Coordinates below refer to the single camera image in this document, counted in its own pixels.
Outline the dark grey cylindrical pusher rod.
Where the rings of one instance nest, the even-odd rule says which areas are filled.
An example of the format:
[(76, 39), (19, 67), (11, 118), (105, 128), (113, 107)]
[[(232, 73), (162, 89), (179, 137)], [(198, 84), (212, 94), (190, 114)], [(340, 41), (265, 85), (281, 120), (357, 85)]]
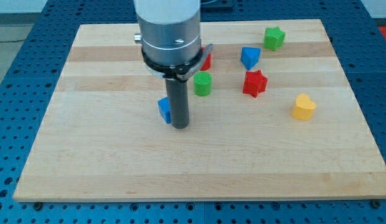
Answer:
[(171, 124), (174, 128), (184, 129), (189, 125), (187, 83), (177, 80), (166, 80), (165, 84), (169, 100)]

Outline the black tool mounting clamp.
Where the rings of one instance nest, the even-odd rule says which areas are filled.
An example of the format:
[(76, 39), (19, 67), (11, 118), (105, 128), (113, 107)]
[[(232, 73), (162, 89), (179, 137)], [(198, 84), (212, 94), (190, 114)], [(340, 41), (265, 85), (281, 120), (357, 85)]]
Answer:
[(146, 68), (154, 76), (183, 83), (188, 81), (191, 76), (202, 68), (207, 57), (212, 53), (212, 50), (213, 44), (209, 44), (204, 49), (199, 50), (198, 54), (192, 60), (181, 65), (160, 65), (151, 61), (143, 50), (141, 53)]

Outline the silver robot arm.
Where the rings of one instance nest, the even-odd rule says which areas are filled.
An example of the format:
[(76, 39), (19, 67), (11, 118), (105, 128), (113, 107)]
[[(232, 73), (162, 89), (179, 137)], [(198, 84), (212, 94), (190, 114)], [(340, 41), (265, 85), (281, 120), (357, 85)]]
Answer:
[(187, 81), (204, 65), (213, 49), (202, 48), (199, 0), (134, 0), (147, 69), (165, 80), (171, 124), (189, 125)]

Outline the red block behind arm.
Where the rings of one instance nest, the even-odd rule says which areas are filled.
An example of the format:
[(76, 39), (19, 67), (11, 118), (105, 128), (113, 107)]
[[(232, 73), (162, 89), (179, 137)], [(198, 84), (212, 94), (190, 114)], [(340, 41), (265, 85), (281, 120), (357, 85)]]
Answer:
[(202, 47), (202, 58), (204, 59), (204, 62), (200, 68), (200, 71), (206, 71), (211, 67), (212, 64), (212, 53), (211, 50), (208, 51), (207, 47)]

